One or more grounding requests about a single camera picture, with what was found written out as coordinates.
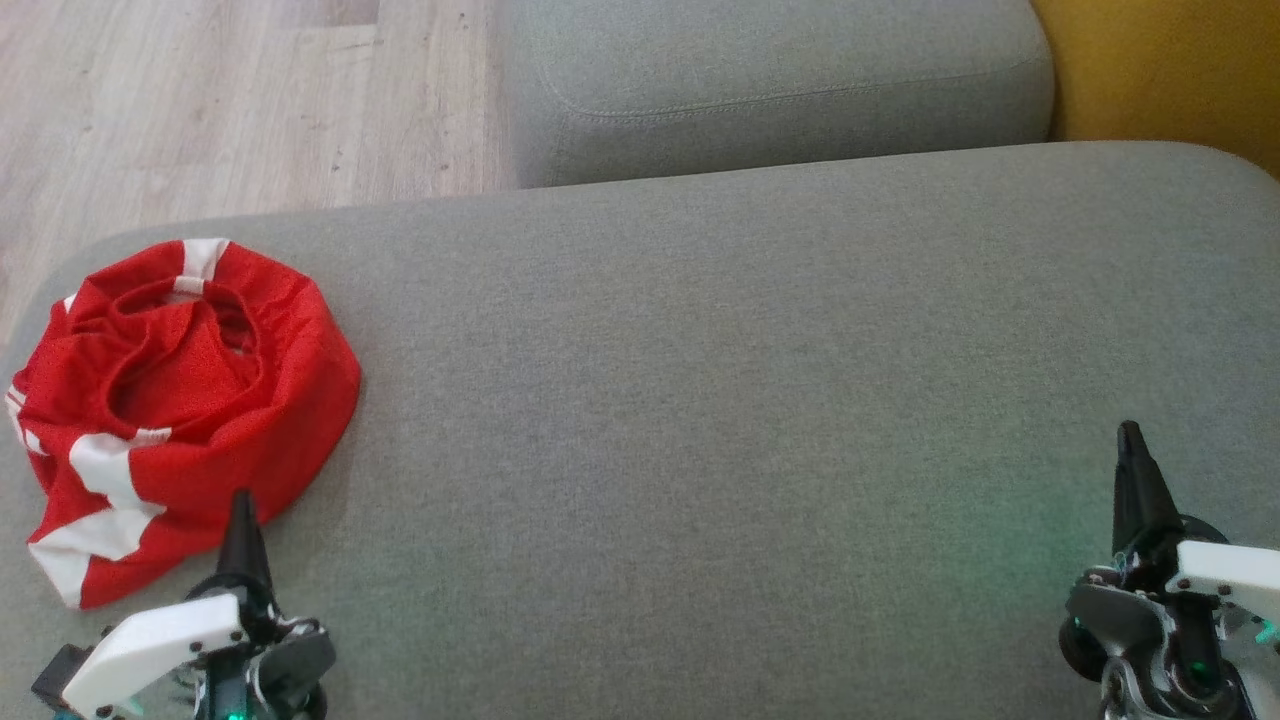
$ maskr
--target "floor plank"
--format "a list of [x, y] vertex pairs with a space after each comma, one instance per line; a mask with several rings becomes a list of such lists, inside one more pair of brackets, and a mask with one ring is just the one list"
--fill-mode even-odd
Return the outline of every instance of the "floor plank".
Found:
[[0, 0], [0, 347], [111, 233], [513, 187], [499, 3]]

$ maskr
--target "red cloth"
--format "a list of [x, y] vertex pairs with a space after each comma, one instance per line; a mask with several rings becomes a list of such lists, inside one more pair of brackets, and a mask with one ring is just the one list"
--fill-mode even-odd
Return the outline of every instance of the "red cloth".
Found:
[[219, 544], [232, 495], [260, 521], [311, 483], [360, 365], [306, 275], [225, 240], [172, 241], [54, 305], [6, 405], [49, 496], [29, 548], [95, 607]]

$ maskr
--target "gray ottoman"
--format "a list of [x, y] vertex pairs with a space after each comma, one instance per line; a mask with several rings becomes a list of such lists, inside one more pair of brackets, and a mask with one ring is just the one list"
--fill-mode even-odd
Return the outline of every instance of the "gray ottoman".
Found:
[[[333, 630], [335, 720], [1080, 720], [1056, 630], [1108, 555], [1121, 419], [1187, 511], [1280, 544], [1277, 228], [1263, 172], [1160, 143], [212, 220], [74, 260], [0, 368], [151, 242], [315, 277], [364, 396], [266, 541]], [[63, 642], [214, 559], [64, 610], [0, 447], [0, 707], [38, 717]]]
[[1027, 0], [515, 0], [525, 187], [1036, 142]]

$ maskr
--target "stitching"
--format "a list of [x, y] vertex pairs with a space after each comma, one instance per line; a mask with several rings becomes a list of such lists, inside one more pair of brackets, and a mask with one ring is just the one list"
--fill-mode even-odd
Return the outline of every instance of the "stitching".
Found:
[[538, 73], [539, 83], [545, 87], [552, 96], [563, 106], [566, 110], [581, 115], [584, 119], [589, 119], [596, 123], [604, 123], [609, 120], [626, 122], [626, 120], [643, 120], [645, 118], [654, 117], [687, 117], [687, 115], [700, 115], [709, 113], [724, 113], [735, 109], [740, 109], [748, 105], [786, 105], [796, 102], [799, 100], [805, 100], [818, 95], [855, 95], [861, 92], [872, 92], [877, 90], [890, 90], [895, 87], [902, 87], [909, 85], [919, 85], [928, 82], [943, 82], [943, 81], [965, 81], [988, 77], [1000, 73], [1007, 73], [1016, 70], [1018, 68], [1030, 64], [1030, 63], [1044, 63], [1046, 58], [1025, 58], [1014, 63], [1012, 65], [993, 68], [987, 70], [978, 70], [973, 73], [961, 73], [955, 76], [941, 76], [941, 77], [919, 77], [904, 81], [886, 82], [878, 85], [832, 85], [826, 87], [818, 87], [814, 90], [794, 91], [794, 92], [767, 92], [760, 95], [745, 95], [741, 97], [731, 97], [728, 100], [717, 100], [714, 102], [691, 102], [686, 105], [669, 105], [667, 108], [655, 108], [652, 110], [588, 110], [586, 108], [580, 108], [573, 105], [566, 99], [559, 88], [557, 88], [544, 74], [545, 65], [541, 61], [539, 49], [535, 44], [532, 49], [534, 54], [534, 68]]

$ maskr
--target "gray upholstered surface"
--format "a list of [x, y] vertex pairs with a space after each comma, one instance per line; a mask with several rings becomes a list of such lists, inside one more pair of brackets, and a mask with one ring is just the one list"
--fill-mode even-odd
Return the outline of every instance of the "gray upholstered surface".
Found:
[[[1078, 720], [1055, 632], [1121, 419], [1187, 510], [1280, 544], [1277, 233], [1230, 156], [1041, 145], [150, 229], [40, 302], [173, 236], [324, 288], [364, 397], [266, 537], [335, 719]], [[0, 707], [40, 717], [60, 643], [212, 560], [60, 609], [0, 445]]]
[[525, 187], [1043, 140], [1027, 0], [515, 0]]

